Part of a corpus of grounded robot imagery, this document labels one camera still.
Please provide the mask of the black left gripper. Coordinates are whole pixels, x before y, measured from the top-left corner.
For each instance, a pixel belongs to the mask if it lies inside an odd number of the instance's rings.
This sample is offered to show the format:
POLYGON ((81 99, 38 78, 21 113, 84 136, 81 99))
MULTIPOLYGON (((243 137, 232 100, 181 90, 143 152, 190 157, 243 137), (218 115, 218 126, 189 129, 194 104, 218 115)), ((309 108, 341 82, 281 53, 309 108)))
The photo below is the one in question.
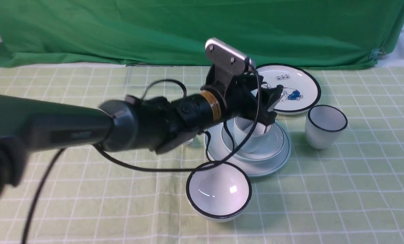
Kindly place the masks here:
POLYGON ((200 93, 170 104, 170 129, 175 136, 194 136, 236 117, 264 126, 275 123, 275 106, 283 97, 283 85, 264 88, 264 77, 247 72, 232 76, 212 65, 200 93))

